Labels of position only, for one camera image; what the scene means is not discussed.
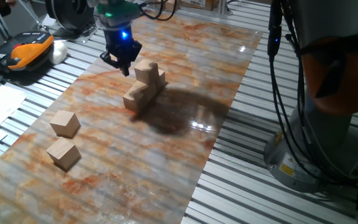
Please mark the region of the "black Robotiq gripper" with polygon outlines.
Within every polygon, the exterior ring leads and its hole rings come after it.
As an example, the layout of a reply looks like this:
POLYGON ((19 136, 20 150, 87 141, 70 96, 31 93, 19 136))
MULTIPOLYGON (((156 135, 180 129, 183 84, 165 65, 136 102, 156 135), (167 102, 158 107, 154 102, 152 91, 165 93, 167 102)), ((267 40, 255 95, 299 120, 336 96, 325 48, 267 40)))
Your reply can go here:
POLYGON ((131 26, 122 29, 105 29, 106 51, 99 57, 106 64, 119 68, 125 77, 129 76, 129 68, 142 48, 142 44, 134 40, 131 26))

